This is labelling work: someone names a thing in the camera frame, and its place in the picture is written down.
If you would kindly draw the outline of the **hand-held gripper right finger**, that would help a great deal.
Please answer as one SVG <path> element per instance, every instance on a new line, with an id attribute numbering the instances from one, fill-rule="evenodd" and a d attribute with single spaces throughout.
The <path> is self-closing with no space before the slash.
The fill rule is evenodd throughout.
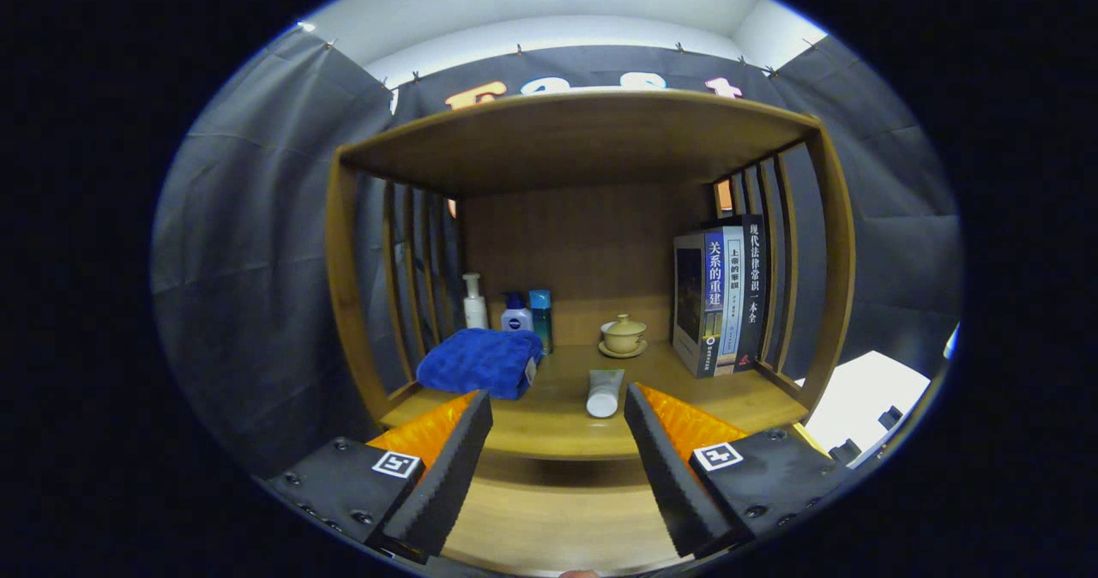
<path id="1" fill-rule="evenodd" d="M 852 475 L 788 427 L 754 434 L 638 382 L 624 418 L 679 555 L 702 559 L 763 540 Z"/>

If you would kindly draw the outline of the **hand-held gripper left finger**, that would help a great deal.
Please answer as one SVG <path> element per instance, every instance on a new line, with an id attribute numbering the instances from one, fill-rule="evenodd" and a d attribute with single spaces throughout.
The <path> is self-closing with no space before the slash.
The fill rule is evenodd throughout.
<path id="1" fill-rule="evenodd" d="M 337 538 L 428 562 L 442 554 L 492 425 L 490 394 L 469 392 L 371 442 L 335 437 L 266 489 Z"/>

